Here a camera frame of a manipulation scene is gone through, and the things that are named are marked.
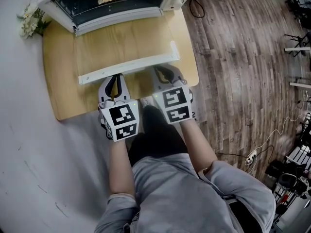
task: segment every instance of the chair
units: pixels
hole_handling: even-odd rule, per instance
[[[296,183],[297,177],[291,173],[283,173],[279,178],[278,178],[278,183],[282,186],[283,189],[285,190],[290,190],[291,188],[294,187]]]
[[[291,40],[297,41],[297,45],[294,48],[287,48],[285,51],[289,51],[289,54],[291,54],[293,51],[298,51],[294,57],[296,57],[300,52],[302,55],[305,55],[303,51],[309,51],[311,54],[311,48],[306,47],[308,44],[311,43],[311,32],[308,32],[304,37],[300,36],[293,36],[290,34],[285,34],[286,36],[291,37]]]

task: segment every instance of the electrical cord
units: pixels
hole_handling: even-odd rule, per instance
[[[249,171],[248,174],[251,174],[251,172],[254,170],[254,167],[256,166],[256,164],[257,164],[257,157],[255,158],[255,163],[254,163],[252,169]]]
[[[251,165],[249,165],[248,169],[245,171],[247,173],[247,171],[251,168]]]
[[[191,8],[191,5],[192,5],[192,2],[193,2],[193,1],[196,2],[196,3],[201,7],[201,9],[202,9],[202,11],[203,11],[203,15],[202,15],[202,16],[196,16],[196,15],[193,13],[192,8]],[[189,9],[190,9],[191,14],[192,14],[195,18],[203,18],[203,17],[205,16],[205,10],[204,10],[203,6],[198,2],[198,0],[190,0],[190,2],[189,2]]]
[[[259,152],[259,154],[257,154],[256,158],[257,158],[261,153],[266,152],[270,147],[272,147],[272,152],[271,152],[270,158],[269,158],[269,160],[268,160],[268,164],[270,164],[270,159],[271,159],[271,156],[272,156],[273,151],[274,151],[274,146],[273,146],[273,145],[269,145],[265,150]]]
[[[216,155],[235,155],[235,156],[247,158],[247,156],[240,155],[240,154],[234,154],[234,153],[217,153]]]
[[[301,106],[301,108],[298,107],[298,104],[303,102],[303,103],[311,103],[311,101],[309,100],[311,97],[308,98],[308,100],[299,100],[297,103],[296,103],[296,107],[301,110],[303,105]]]
[[[269,137],[267,138],[267,140],[266,140],[261,146],[255,148],[253,151],[251,151],[250,154],[251,154],[252,152],[254,152],[255,150],[257,150],[257,149],[262,148],[262,146],[265,145],[265,143],[269,140],[269,138],[272,136],[272,134],[273,134],[275,131],[276,131],[279,135],[282,135],[283,132],[284,132],[284,127],[285,127],[285,123],[286,123],[287,119],[289,119],[290,122],[296,122],[296,121],[299,119],[300,116],[301,116],[301,114],[297,117],[296,120],[291,120],[291,118],[290,118],[289,116],[286,117],[286,119],[285,119],[285,121],[284,121],[284,123],[283,123],[282,132],[280,133],[277,129],[273,130],[272,133],[271,133],[271,134],[269,135]],[[245,161],[245,165],[246,165],[246,166],[248,166],[248,165],[250,165],[250,164],[252,164],[252,163],[253,163],[253,161],[252,161],[251,163],[247,163],[247,162]]]

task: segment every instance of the white flower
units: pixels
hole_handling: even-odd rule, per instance
[[[24,11],[22,12],[21,15],[19,15],[20,17],[23,17],[24,19],[32,17],[33,14],[35,13],[35,11],[38,9],[38,6],[36,3],[34,2],[30,2],[26,8],[24,9]]]
[[[23,38],[28,38],[29,36],[33,35],[39,19],[35,17],[27,17],[21,23],[21,28],[19,30],[19,35]]]

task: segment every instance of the white cable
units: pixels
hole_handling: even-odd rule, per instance
[[[256,164],[257,164],[257,157],[255,158],[255,164],[253,165],[252,169],[249,171],[248,174],[251,174],[251,172],[253,171],[253,169],[254,169],[254,167],[256,166]]]
[[[272,136],[272,134],[273,134],[275,131],[276,131],[279,135],[282,135],[282,134],[283,134],[283,131],[284,131],[284,126],[285,126],[285,123],[286,123],[286,120],[287,120],[287,119],[289,119],[290,122],[296,122],[296,121],[299,119],[300,116],[301,116],[301,114],[297,117],[296,120],[291,120],[291,118],[288,116],[288,117],[285,119],[284,123],[283,123],[282,132],[280,133],[277,129],[273,130],[272,133],[271,133],[271,134],[269,135],[269,137],[267,138],[267,140],[266,140],[261,146],[255,148],[253,151],[251,151],[250,154],[251,154],[252,152],[254,152],[255,150],[257,150],[257,149],[260,149],[260,148],[269,140],[270,136]],[[253,161],[252,161],[251,163],[247,164],[246,161],[245,161],[245,166],[249,166],[249,165],[252,164],[252,163],[253,163]]]

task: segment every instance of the black chair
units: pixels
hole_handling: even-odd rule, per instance
[[[285,34],[286,36],[289,36],[291,37],[291,40],[292,41],[297,41],[297,45],[294,46],[294,48],[297,48],[298,46],[303,48],[305,46],[307,46],[308,44],[311,43],[311,32],[308,32],[304,37],[300,37],[300,36],[293,36],[293,35],[290,35],[290,34]],[[304,51],[298,51],[294,57],[296,57],[299,53],[301,52],[302,55],[306,55]]]
[[[286,0],[286,3],[291,12],[298,19],[303,28],[311,29],[311,9],[309,8],[310,2],[300,4],[298,0]]]
[[[282,186],[284,190],[290,190],[294,187],[297,181],[297,177],[291,173],[283,173],[278,178],[278,183]]]

